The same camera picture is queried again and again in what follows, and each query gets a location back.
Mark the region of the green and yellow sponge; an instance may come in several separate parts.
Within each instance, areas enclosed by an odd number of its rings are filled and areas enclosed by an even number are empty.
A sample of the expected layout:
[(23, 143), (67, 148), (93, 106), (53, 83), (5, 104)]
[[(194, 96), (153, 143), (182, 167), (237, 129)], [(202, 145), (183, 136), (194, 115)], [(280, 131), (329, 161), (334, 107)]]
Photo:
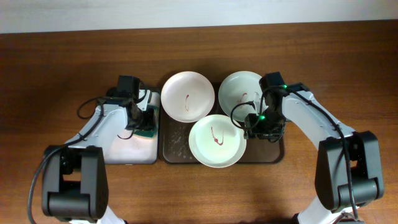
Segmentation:
[(153, 138), (157, 131), (156, 114), (159, 110), (155, 106), (147, 107), (146, 111), (142, 112), (139, 126), (135, 129), (134, 135)]

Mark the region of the pale green plate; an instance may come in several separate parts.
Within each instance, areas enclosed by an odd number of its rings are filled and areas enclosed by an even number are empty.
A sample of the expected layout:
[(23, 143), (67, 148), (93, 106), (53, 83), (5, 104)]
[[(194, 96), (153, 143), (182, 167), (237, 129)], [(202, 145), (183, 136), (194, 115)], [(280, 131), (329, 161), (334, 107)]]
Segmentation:
[(262, 90), (259, 81), (262, 77), (254, 72), (234, 72), (226, 77), (218, 91), (218, 101), (221, 109), (227, 116), (232, 109), (245, 102), (254, 102), (254, 106), (241, 105), (234, 110), (233, 119), (244, 122), (249, 113), (258, 113)]

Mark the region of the cream white plate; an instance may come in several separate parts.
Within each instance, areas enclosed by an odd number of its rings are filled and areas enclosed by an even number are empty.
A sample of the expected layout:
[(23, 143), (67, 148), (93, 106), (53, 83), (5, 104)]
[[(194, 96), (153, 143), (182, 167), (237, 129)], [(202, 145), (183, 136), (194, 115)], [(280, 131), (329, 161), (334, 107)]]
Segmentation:
[(243, 130), (233, 125), (230, 117), (220, 114), (205, 116), (190, 130), (188, 145), (201, 164), (225, 168), (237, 163), (246, 150)]

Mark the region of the pinkish white plate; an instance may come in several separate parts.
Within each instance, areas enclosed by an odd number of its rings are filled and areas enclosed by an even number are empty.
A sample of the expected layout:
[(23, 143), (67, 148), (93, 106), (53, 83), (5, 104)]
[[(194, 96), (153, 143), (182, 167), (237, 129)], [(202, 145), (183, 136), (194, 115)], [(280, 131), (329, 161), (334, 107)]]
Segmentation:
[(202, 74), (179, 72), (163, 85), (161, 103), (172, 119), (192, 123), (211, 111), (215, 103), (215, 91), (209, 79)]

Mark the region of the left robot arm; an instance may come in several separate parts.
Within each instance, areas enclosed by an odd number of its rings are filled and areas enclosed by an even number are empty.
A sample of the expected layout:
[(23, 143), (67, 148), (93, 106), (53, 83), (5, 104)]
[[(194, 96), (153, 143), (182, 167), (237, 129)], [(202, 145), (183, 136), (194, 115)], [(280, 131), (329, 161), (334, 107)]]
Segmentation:
[(144, 82), (119, 76), (116, 87), (94, 97), (96, 108), (76, 136), (44, 151), (36, 174), (42, 174), (42, 211), (68, 223), (124, 223), (108, 205), (105, 154), (122, 131), (152, 131), (153, 109), (139, 104), (150, 93)]

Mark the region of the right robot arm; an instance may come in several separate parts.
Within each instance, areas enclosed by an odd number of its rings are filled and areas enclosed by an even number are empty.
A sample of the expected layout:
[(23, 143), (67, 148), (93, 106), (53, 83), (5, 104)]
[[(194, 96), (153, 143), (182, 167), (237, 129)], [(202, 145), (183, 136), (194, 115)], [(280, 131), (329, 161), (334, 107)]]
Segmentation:
[(292, 223), (359, 223), (358, 209), (384, 195), (377, 137), (343, 124), (307, 86), (287, 85), (279, 72), (264, 75), (259, 86), (259, 105), (244, 120), (244, 137), (277, 142), (291, 121), (317, 149), (317, 195)]

